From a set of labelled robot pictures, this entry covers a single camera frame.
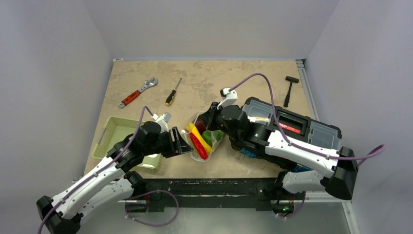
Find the dark red fruit toy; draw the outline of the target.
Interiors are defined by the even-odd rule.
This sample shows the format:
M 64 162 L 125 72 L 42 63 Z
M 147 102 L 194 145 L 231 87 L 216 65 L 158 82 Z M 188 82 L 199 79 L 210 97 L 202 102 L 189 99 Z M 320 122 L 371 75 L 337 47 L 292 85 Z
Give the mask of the dark red fruit toy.
M 200 118 L 197 118 L 195 120 L 194 126 L 197 128 L 197 130 L 200 134 L 202 134 L 207 129 Z

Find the yellow banana toy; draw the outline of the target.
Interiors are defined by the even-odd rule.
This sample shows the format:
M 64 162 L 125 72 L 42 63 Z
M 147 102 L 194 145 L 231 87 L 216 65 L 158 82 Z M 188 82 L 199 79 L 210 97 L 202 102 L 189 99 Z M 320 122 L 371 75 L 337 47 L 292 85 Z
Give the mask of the yellow banana toy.
M 191 133 L 195 134 L 195 136 L 198 138 L 198 140 L 201 142 L 201 144 L 205 148 L 206 152 L 209 154 L 212 151 L 212 147 L 209 144 L 207 144 L 207 142 L 202 138 L 202 136 L 200 135 L 197 128 L 194 126 L 192 122 L 190 122 L 187 125 L 187 129 L 189 129 Z

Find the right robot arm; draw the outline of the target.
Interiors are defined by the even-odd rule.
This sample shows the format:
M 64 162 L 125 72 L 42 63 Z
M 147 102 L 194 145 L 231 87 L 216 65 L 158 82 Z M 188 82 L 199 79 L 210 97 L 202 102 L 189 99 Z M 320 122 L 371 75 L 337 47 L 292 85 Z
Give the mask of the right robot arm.
M 289 138 L 275 127 L 250 121 L 237 105 L 214 102 L 200 119 L 207 130 L 224 132 L 233 149 L 286 170 L 273 186 L 277 197 L 324 190 L 338 199 L 353 198 L 358 165 L 352 149 L 337 151 Z

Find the red chili pepper toy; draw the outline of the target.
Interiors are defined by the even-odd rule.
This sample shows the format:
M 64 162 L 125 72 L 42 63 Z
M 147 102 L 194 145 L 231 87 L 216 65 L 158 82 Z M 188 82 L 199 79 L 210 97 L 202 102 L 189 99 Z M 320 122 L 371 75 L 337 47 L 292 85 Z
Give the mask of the red chili pepper toy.
M 198 138 L 195 136 L 195 134 L 189 133 L 189 136 L 190 136 L 191 142 L 192 142 L 193 146 L 195 147 L 195 149 L 197 150 L 200 158 L 203 159 L 203 160 L 207 160 L 208 154 L 207 154 L 205 148 L 203 147 L 203 145 L 201 144 L 201 142 L 198 140 Z

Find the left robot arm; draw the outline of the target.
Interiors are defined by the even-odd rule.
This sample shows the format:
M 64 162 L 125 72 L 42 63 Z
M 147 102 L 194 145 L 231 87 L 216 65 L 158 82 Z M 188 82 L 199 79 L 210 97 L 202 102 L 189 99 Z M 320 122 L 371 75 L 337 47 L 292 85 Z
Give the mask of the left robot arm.
M 75 234 L 87 216 L 110 201 L 164 193 L 162 189 L 150 191 L 133 167 L 146 156 L 169 158 L 192 151 L 178 129 L 169 129 L 163 120 L 139 124 L 133 134 L 116 143 L 97 166 L 71 187 L 36 202 L 41 218 L 38 233 L 46 227 L 52 234 Z

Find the green bell pepper toy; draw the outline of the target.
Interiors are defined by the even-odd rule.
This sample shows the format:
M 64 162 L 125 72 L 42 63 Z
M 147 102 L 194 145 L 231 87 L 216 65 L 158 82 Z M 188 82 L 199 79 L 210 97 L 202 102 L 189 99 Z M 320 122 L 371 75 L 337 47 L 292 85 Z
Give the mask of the green bell pepper toy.
M 215 130 L 215 131 L 205 130 L 202 133 L 202 138 L 211 147 L 213 147 L 215 144 L 219 144 L 223 140 L 224 137 L 225 137 L 225 133 L 221 130 Z

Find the clear zip top bag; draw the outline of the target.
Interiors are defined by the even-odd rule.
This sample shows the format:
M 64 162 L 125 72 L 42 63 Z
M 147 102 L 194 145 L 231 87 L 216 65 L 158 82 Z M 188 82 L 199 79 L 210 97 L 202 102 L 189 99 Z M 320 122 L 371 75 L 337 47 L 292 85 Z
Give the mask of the clear zip top bag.
M 193 148 L 189 155 L 195 161 L 208 161 L 225 138 L 223 131 L 210 129 L 208 120 L 208 113 L 197 112 L 181 130 L 182 136 Z

